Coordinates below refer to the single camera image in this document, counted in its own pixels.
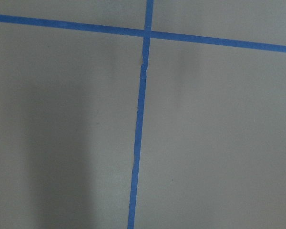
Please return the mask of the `blue tape line crosswise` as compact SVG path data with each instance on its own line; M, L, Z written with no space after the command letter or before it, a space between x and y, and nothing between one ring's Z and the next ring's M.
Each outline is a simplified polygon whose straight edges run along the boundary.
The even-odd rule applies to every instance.
M248 42L248 41L204 37L204 36L178 34L178 33L161 32L161 31L145 32L144 30L140 30L140 29L131 29L131 28L124 28L124 27L114 27L114 26L105 26L105 25L96 25L96 24L86 24L86 23L70 22L70 21L58 21L58 20L38 19L38 18L10 16L10 15L0 14L0 22L50 27L50 28L60 28L60 29L77 30L77 31L90 31L90 32L99 32L99 33L107 33L107 34L126 35L126 36L134 36L134 37L143 37L145 34L148 34L153 39L193 42L193 43L202 43L202 44L210 44L210 45L220 45L220 46L227 46L227 47L247 48L247 49L256 49L256 50L286 53L285 45Z

